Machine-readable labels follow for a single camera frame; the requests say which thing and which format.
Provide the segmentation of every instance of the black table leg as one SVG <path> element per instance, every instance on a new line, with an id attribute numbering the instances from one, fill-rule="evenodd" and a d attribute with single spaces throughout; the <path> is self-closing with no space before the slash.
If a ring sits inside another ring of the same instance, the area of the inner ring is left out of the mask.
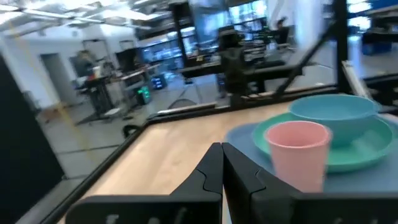
<path id="1" fill-rule="evenodd" d="M 265 93 L 266 92 L 266 82 L 264 80 L 257 80 L 256 81 L 257 92 L 258 93 Z"/>

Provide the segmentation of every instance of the black frame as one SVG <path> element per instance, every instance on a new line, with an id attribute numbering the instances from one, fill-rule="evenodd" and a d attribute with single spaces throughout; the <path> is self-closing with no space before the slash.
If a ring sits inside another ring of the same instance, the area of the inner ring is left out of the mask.
<path id="1" fill-rule="evenodd" d="M 284 92 L 289 85 L 289 81 L 282 85 L 278 91 L 274 93 L 274 96 L 263 101 L 253 101 L 244 106 L 237 107 L 221 107 L 221 108 L 209 108 L 208 106 L 204 108 L 197 108 L 192 110 L 175 111 L 167 114 L 155 114 L 150 116 L 147 121 L 138 128 L 134 133 L 132 133 L 108 158 L 106 158 L 61 204 L 59 204 L 51 214 L 49 214 L 42 223 L 55 223 L 61 219 L 71 205 L 73 205 L 77 200 L 79 200 L 87 190 L 113 165 L 113 163 L 119 159 L 119 157 L 124 153 L 125 150 L 151 125 L 166 123 L 171 121 L 178 121 L 182 119 L 197 118 L 201 116 L 208 116 L 212 114 L 228 113 L 237 110 L 245 110 L 249 108 L 255 108 L 258 106 L 273 105 L 283 102 L 288 102 L 301 98 L 304 96 L 327 94 L 327 93 L 351 93 L 351 88 L 346 79 L 345 73 L 341 66 L 341 62 L 348 60 L 348 26 L 347 26 L 347 3 L 346 1 L 335 1 L 335 27 L 339 30 L 335 32 L 335 37 L 337 40 L 337 83 L 334 85 L 316 86 L 313 88 L 294 90 Z M 305 59 L 302 60 L 302 64 L 297 67 L 297 69 L 302 69 L 305 64 Z M 392 85 L 392 83 L 398 83 L 398 74 L 390 74 L 382 77 L 369 77 L 365 78 L 364 82 L 370 88 L 385 88 L 385 84 Z"/>

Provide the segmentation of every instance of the blue tray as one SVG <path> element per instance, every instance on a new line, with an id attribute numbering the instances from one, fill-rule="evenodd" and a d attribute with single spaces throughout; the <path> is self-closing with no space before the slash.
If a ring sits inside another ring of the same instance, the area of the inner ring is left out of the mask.
<path id="1" fill-rule="evenodd" d="M 398 124 L 387 121 L 395 130 Z M 232 129 L 225 138 L 236 149 L 248 156 L 265 170 L 274 174 L 272 162 L 252 140 L 252 132 L 258 123 L 245 124 Z M 398 191 L 398 150 L 393 148 L 382 162 L 365 169 L 328 174 L 324 192 L 396 192 Z"/>

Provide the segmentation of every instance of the ceiling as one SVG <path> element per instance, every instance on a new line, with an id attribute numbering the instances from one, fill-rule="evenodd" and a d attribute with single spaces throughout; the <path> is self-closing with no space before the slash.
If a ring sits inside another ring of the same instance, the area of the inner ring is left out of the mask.
<path id="1" fill-rule="evenodd" d="M 54 26 L 93 24 L 149 30 L 146 21 L 171 16 L 168 0 L 0 0 L 0 32 L 26 35 Z"/>

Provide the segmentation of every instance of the glass wall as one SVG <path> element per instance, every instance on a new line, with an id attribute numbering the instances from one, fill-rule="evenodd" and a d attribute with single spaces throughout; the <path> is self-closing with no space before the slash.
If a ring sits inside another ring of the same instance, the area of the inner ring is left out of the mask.
<path id="1" fill-rule="evenodd" d="M 246 40 L 252 39 L 252 34 L 249 33 L 249 30 L 261 29 L 259 19 L 266 16 L 266 9 L 267 7 L 262 0 L 231 7 L 228 12 L 219 11 L 212 14 L 200 14 L 200 9 L 197 9 L 199 12 L 194 11 L 194 14 L 198 14 L 195 17 L 195 24 L 198 28 L 201 47 L 213 42 L 217 38 L 218 29 L 228 24 L 234 24 L 235 29 L 241 32 L 247 30 L 248 32 L 245 34 Z"/>
<path id="2" fill-rule="evenodd" d="M 351 19 L 348 20 L 353 33 L 364 32 L 371 26 L 371 21 L 368 17 L 364 17 L 360 12 L 367 11 L 372 8 L 372 5 L 367 0 L 348 0 L 348 13 Z"/>
<path id="3" fill-rule="evenodd" d="M 183 42 L 187 53 L 193 50 L 196 45 L 194 27 L 187 27 L 181 30 Z M 143 46 L 143 56 L 147 63 L 157 63 L 163 60 L 181 57 L 181 50 L 177 42 L 177 32 L 169 32 L 166 35 L 159 36 L 151 43 Z"/>

